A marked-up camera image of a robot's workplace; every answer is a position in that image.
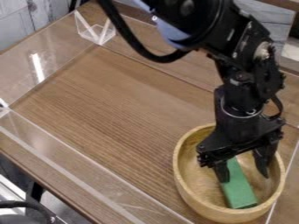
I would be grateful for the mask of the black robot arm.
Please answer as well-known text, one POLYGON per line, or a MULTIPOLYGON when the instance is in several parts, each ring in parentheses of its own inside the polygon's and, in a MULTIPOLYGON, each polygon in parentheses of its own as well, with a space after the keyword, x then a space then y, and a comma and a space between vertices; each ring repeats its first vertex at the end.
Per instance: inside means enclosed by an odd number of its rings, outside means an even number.
POLYGON ((264 114, 270 102, 283 107, 276 93, 286 79, 268 29, 234 0, 139 1, 157 17, 157 29, 168 43, 183 51, 204 49, 218 68, 216 126, 196 146, 199 164, 226 183, 228 160, 251 151, 256 169, 267 176, 286 124, 280 114, 264 114))

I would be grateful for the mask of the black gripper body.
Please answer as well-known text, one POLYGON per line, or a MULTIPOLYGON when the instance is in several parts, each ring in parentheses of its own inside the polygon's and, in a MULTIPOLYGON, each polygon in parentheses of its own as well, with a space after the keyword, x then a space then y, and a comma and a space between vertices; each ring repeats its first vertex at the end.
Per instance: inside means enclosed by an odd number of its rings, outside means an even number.
POLYGON ((214 92, 216 126, 196 146, 200 166, 214 168, 219 161, 228 161, 236 155, 254 149, 279 144, 283 138, 282 128, 286 120, 280 113, 263 114, 259 105, 252 114, 242 114, 227 106, 224 91, 219 87, 214 92))

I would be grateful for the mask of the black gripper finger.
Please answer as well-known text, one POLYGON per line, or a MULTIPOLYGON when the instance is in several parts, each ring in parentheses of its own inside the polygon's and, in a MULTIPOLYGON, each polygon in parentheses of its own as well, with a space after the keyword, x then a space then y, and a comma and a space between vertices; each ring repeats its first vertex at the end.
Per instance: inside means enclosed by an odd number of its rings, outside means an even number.
POLYGON ((227 161, 219 161, 214 165, 214 171, 218 176, 220 183, 227 183, 230 181, 230 169, 227 161))
POLYGON ((254 149, 252 155, 255 159, 256 169, 264 178, 268 178, 267 167, 271 164, 272 158, 276 154, 278 144, 270 144, 254 149))

